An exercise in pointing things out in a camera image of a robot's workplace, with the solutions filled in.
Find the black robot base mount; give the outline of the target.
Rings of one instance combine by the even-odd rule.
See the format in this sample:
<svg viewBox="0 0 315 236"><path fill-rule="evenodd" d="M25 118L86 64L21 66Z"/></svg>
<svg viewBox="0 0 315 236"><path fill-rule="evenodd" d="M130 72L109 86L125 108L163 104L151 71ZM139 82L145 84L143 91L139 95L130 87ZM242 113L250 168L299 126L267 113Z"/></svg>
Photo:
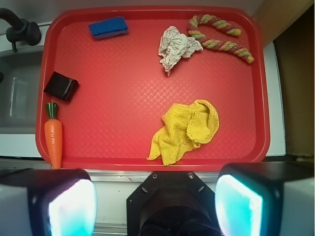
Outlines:
<svg viewBox="0 0 315 236"><path fill-rule="evenodd" d="M126 200L129 236L220 236L215 193L193 172L153 172Z"/></svg>

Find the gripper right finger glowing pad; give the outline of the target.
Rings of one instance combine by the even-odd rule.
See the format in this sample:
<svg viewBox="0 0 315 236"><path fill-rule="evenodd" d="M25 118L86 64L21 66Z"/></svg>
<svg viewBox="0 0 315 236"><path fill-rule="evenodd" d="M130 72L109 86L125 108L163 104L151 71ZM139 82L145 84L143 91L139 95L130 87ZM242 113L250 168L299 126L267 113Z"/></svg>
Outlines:
<svg viewBox="0 0 315 236"><path fill-rule="evenodd" d="M225 236L313 236L314 164L227 164L215 187L215 207Z"/></svg>

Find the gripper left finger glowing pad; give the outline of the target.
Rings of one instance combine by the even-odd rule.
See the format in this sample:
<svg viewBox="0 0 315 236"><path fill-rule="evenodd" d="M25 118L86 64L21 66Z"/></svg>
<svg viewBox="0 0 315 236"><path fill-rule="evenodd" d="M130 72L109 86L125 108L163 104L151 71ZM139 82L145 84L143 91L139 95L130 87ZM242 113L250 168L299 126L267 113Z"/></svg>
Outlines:
<svg viewBox="0 0 315 236"><path fill-rule="evenodd" d="M0 172L2 236L90 236L96 212L96 188L85 170Z"/></svg>

